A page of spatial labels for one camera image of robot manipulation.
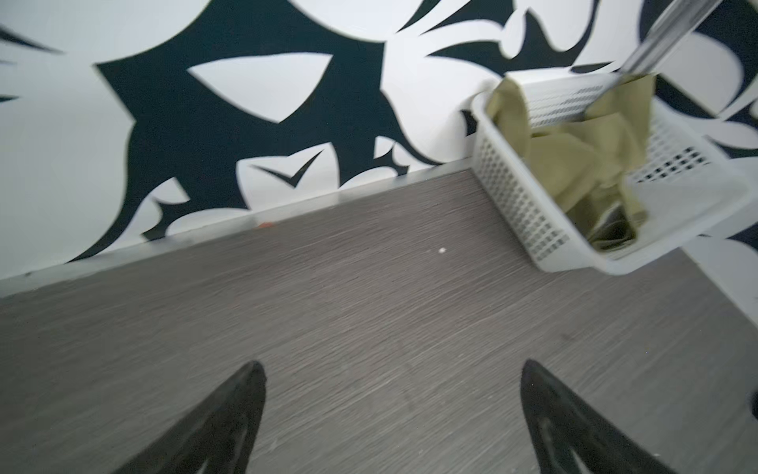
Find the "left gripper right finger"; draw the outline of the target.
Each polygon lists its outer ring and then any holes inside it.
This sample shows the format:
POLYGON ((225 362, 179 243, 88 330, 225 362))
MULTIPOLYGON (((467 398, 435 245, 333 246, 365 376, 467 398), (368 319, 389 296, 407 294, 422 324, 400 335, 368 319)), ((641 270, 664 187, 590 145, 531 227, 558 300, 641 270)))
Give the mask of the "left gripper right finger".
POLYGON ((520 400, 542 473, 670 473, 538 361, 525 361, 520 400))

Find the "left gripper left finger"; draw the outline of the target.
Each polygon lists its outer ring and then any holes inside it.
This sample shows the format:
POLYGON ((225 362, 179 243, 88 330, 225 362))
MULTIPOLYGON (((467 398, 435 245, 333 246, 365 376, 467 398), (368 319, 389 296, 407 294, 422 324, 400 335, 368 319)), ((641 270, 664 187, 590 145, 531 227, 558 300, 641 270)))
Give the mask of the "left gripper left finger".
POLYGON ((266 372, 245 363, 118 473, 245 473, 266 405, 266 372))

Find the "olive green skirt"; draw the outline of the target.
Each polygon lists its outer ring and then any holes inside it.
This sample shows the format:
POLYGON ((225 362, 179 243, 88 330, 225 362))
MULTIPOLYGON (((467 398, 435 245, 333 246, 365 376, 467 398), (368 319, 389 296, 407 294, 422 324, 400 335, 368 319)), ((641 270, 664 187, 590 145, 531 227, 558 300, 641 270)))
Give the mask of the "olive green skirt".
POLYGON ((486 113, 595 251, 633 245, 647 211, 626 185, 647 162, 655 77, 626 76, 574 122, 531 128, 520 86, 493 90, 486 113))

